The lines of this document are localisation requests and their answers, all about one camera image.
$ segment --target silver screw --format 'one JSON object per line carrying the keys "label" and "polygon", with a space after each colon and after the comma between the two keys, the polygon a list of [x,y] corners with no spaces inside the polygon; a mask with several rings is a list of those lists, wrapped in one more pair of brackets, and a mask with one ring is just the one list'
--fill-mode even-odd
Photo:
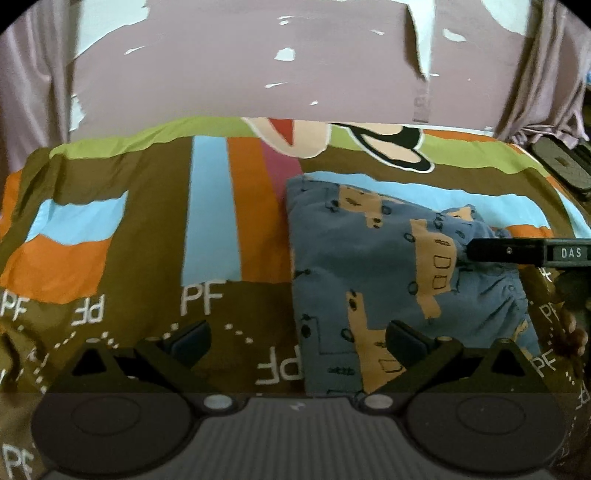
{"label": "silver screw", "polygon": [[392,400],[389,396],[382,395],[380,393],[365,397],[363,402],[367,408],[371,408],[372,410],[385,410],[394,404],[394,400]]}
{"label": "silver screw", "polygon": [[209,395],[203,400],[203,405],[209,410],[226,410],[232,403],[232,399],[227,395]]}

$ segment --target round black pad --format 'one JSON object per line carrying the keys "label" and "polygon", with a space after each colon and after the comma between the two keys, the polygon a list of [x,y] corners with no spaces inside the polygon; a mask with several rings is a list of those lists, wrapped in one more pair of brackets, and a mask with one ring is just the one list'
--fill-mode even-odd
{"label": "round black pad", "polygon": [[60,470],[83,478],[127,476],[163,463],[191,428],[177,394],[50,393],[33,419],[35,445]]}
{"label": "round black pad", "polygon": [[444,393],[408,406],[410,435],[439,461],[468,473],[518,475],[547,466],[564,440],[562,412],[547,393]]}

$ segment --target human hand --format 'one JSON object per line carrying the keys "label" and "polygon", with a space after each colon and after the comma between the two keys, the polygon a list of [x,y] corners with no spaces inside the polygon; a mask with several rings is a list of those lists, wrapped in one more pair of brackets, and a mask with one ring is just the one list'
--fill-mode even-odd
{"label": "human hand", "polygon": [[567,270],[554,283],[554,301],[564,302],[558,313],[564,327],[560,349],[567,356],[583,356],[589,341],[591,319],[591,274],[587,269]]}

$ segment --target grey ribbed panel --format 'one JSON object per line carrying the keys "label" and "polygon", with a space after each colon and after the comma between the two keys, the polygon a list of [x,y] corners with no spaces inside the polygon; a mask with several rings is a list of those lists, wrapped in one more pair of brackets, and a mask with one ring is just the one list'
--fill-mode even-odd
{"label": "grey ribbed panel", "polygon": [[[168,464],[135,480],[467,480],[410,446],[396,423],[345,398],[253,398],[209,418]],[[74,480],[50,473],[46,480]],[[548,472],[520,480],[554,480]]]}

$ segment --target red triangle print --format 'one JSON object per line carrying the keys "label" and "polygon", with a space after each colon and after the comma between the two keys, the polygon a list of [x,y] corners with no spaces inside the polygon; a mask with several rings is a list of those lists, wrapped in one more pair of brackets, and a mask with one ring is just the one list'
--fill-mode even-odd
{"label": "red triangle print", "polygon": [[294,121],[293,120],[286,120],[286,119],[277,119],[277,118],[270,118],[269,121],[273,128],[277,130],[285,141],[290,145],[294,144]]}

